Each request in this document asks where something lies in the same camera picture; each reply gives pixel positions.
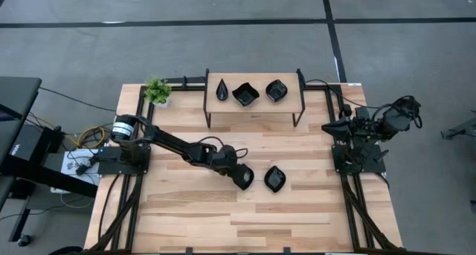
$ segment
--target white pot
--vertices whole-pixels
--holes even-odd
[[[157,107],[161,107],[161,108],[167,108],[170,104],[170,96],[167,97],[167,100],[165,101],[165,103],[153,103],[154,106],[157,106]]]

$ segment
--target black bowl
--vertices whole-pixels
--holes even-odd
[[[266,94],[276,103],[281,101],[286,94],[288,94],[288,88],[281,80],[275,80],[266,87]]]
[[[286,175],[284,175],[284,172],[282,172],[276,166],[273,166],[265,174],[266,186],[275,193],[281,190],[281,188],[283,188],[285,183],[286,183]]]
[[[260,93],[251,87],[250,83],[243,83],[231,93],[233,93],[233,96],[242,104],[242,106],[248,106],[255,99],[260,97]]]

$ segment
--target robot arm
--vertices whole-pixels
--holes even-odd
[[[135,127],[143,129],[142,138],[132,139]],[[230,145],[220,150],[207,143],[188,143],[152,125],[146,118],[134,115],[121,115],[116,118],[111,133],[111,140],[119,143],[123,159],[135,164],[141,150],[155,144],[180,155],[192,166],[205,167],[221,175],[227,175],[242,190],[248,188],[253,181],[253,171],[244,164],[238,164],[237,151]]]
[[[323,131],[341,142],[332,149],[335,152],[334,159],[340,161],[338,162],[341,165],[340,170],[358,173],[364,170],[365,164],[379,164],[388,150],[380,152],[376,142],[389,141],[398,132],[408,131],[411,122],[414,122],[417,128],[421,128],[420,106],[413,96],[404,96],[394,103],[378,107],[372,117],[367,107],[358,107],[354,118],[351,118],[352,109],[349,105],[344,105],[339,113],[339,120],[321,127]],[[376,115],[383,109],[387,110],[382,118],[376,119]]]

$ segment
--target green plant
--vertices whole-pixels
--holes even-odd
[[[157,77],[151,77],[147,81],[146,100],[153,103],[165,103],[171,93],[172,88],[167,85],[167,80],[160,81]]]

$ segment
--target wooden tabletop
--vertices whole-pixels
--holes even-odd
[[[135,113],[139,90],[140,85],[123,85],[118,114]],[[361,86],[343,84],[342,90],[349,99],[365,103]],[[178,155],[153,146],[132,251],[184,253],[186,247],[194,252],[282,252],[283,247],[294,252],[351,251],[341,182],[331,158],[332,138],[321,131],[321,125],[329,122],[326,98],[322,91],[305,91],[304,96],[306,112],[296,128],[282,114],[240,113],[217,115],[214,127],[208,129],[202,118],[203,91],[174,91],[168,109],[155,108],[153,123],[176,137],[197,141],[214,135],[236,149],[247,147],[248,155],[239,162],[252,168],[255,179],[241,191],[230,178],[192,167]],[[274,165],[287,177],[278,193],[263,182]],[[113,178],[100,180],[85,248],[97,242],[98,222]],[[370,216],[390,241],[401,245],[386,184],[370,173],[361,174],[361,179]],[[103,232],[115,217],[121,184],[122,177],[112,189]],[[356,223],[364,247],[358,215]],[[125,228],[120,248],[125,245]]]
[[[228,89],[228,99],[216,98],[216,88],[223,79]],[[274,103],[266,94],[266,87],[274,80],[281,80],[288,94]],[[243,107],[231,93],[243,83],[250,83],[260,97],[249,106]],[[208,113],[299,113],[302,110],[298,74],[296,73],[209,73],[207,92]]]

